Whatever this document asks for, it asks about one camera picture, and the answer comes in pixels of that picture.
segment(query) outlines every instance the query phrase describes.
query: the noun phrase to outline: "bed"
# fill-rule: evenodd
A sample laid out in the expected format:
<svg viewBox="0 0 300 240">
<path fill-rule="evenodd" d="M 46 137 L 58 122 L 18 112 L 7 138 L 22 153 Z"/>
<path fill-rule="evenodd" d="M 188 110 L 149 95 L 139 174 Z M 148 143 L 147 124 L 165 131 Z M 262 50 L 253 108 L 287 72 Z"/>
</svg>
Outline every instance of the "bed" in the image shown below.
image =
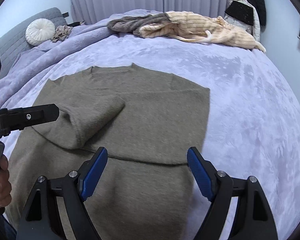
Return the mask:
<svg viewBox="0 0 300 240">
<path fill-rule="evenodd" d="M 204 158 L 232 177 L 256 176 L 272 209 L 279 239 L 287 239 L 300 222 L 300 105 L 287 81 L 257 49 L 189 44 L 165 37 L 142 39 L 106 28 L 112 19 L 155 13 L 138 9 L 112 15 L 94 25 L 73 28 L 64 42 L 46 41 L 18 53 L 8 74 L 0 79 L 0 108 L 31 106 L 48 79 L 91 66 L 135 63 L 208 87 Z M 2 139 L 8 158 L 19 134 L 15 131 Z M 196 184 L 193 192 L 183 239 L 194 238 L 210 204 Z M 233 199 L 220 239 L 229 235 L 235 204 Z"/>
</svg>

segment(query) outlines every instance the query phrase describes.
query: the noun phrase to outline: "jeans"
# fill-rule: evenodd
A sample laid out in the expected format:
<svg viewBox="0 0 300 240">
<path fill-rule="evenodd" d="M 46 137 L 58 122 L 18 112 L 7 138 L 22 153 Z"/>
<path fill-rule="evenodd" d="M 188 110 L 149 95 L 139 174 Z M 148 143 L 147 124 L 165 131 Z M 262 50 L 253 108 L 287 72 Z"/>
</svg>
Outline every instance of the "jeans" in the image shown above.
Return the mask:
<svg viewBox="0 0 300 240">
<path fill-rule="evenodd" d="M 0 216 L 0 230 L 8 240 L 16 240 L 17 231 L 9 224 L 4 216 Z"/>
</svg>

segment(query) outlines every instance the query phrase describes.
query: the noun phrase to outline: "cream plush blanket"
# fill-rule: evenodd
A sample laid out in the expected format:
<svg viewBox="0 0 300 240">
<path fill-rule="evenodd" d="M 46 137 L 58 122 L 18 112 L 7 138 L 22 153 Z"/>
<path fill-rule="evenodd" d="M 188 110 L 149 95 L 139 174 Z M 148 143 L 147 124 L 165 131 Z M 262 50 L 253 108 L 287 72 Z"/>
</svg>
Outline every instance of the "cream plush blanket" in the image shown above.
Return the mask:
<svg viewBox="0 0 300 240">
<path fill-rule="evenodd" d="M 108 28 L 131 32 L 142 38 L 166 36 L 194 43 L 222 43 L 244 49 L 265 47 L 243 28 L 227 23 L 221 16 L 210 18 L 193 12 L 169 11 L 145 17 L 123 17 L 110 21 Z"/>
</svg>

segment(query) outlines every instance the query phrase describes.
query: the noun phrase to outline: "round pillow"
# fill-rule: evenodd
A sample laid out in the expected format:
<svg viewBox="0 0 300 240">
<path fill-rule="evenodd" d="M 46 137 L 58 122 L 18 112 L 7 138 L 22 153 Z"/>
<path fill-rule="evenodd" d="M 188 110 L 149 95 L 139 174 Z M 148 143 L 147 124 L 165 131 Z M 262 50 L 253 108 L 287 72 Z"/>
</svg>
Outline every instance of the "round pillow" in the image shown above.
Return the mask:
<svg viewBox="0 0 300 240">
<path fill-rule="evenodd" d="M 26 40 L 33 46 L 38 46 L 44 41 L 52 39 L 56 28 L 52 21 L 48 19 L 34 20 L 26 29 Z"/>
</svg>

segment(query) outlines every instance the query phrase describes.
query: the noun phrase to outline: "silver bolt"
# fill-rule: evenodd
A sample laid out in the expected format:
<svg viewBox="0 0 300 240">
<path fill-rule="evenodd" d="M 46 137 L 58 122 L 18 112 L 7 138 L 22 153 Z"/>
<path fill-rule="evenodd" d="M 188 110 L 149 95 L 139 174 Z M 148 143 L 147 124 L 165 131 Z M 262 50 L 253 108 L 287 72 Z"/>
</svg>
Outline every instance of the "silver bolt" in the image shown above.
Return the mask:
<svg viewBox="0 0 300 240">
<path fill-rule="evenodd" d="M 39 178 L 38 178 L 38 182 L 44 182 L 44 180 L 45 180 L 46 178 L 44 177 L 44 176 L 40 176 Z"/>
<path fill-rule="evenodd" d="M 76 171 L 71 171 L 71 172 L 69 172 L 69 176 L 71 177 L 71 178 L 74 178 L 75 176 L 77 176 L 78 175 L 78 173 L 76 172 Z"/>
<path fill-rule="evenodd" d="M 227 175 L 225 171 L 218 171 L 217 174 L 219 177 L 225 177 Z"/>
<path fill-rule="evenodd" d="M 252 183 L 255 183 L 255 182 L 258 181 L 257 178 L 256 178 L 255 176 L 250 176 L 249 179 L 250 179 L 250 181 L 251 181 Z"/>
</svg>

